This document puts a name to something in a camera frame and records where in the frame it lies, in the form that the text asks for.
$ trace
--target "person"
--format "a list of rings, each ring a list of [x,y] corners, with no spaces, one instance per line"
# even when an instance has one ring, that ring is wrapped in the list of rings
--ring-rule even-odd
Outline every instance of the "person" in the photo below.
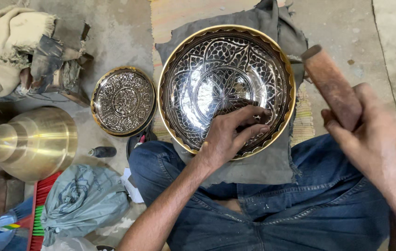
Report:
[[[376,250],[390,235],[396,249],[396,112],[372,88],[354,87],[363,106],[353,133],[322,110],[329,134],[294,146],[302,172],[283,185],[200,184],[245,142],[269,130],[246,106],[213,119],[199,153],[185,165],[171,143],[135,148],[130,169],[147,205],[117,250]],[[242,213],[214,200],[238,199]]]

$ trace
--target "polished brass cone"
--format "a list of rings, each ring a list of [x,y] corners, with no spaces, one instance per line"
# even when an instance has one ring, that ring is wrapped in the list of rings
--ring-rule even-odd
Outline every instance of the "polished brass cone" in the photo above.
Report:
[[[22,181],[66,169],[76,150],[76,125],[60,108],[38,108],[0,125],[0,166]]]

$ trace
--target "hand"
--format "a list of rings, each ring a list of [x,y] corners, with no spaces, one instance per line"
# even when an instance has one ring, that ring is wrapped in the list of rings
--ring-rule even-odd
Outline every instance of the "hand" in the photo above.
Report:
[[[396,111],[385,108],[367,83],[354,90],[363,107],[363,124],[351,133],[340,126],[330,110],[324,109],[325,128],[391,205],[396,203]]]
[[[205,162],[204,166],[209,168],[210,173],[234,158],[249,139],[269,131],[269,126],[259,124],[254,115],[265,118],[272,113],[262,107],[248,105],[212,120],[209,133],[196,156]],[[237,133],[239,126],[249,127]]]

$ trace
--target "plastic bag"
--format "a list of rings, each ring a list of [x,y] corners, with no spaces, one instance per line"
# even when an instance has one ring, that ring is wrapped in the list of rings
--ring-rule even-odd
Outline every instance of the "plastic bag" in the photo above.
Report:
[[[127,194],[113,171],[88,165],[72,165],[56,180],[41,214],[43,245],[57,237],[82,237],[111,225],[128,208]]]
[[[56,238],[50,247],[41,247],[41,251],[97,251],[95,245],[84,237]]]

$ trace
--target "wrist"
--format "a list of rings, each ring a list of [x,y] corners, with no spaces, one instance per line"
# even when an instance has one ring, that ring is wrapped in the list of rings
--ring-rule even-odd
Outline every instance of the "wrist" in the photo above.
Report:
[[[196,171],[197,175],[205,180],[209,177],[219,166],[215,165],[212,160],[202,152],[199,152],[187,165],[190,169]]]

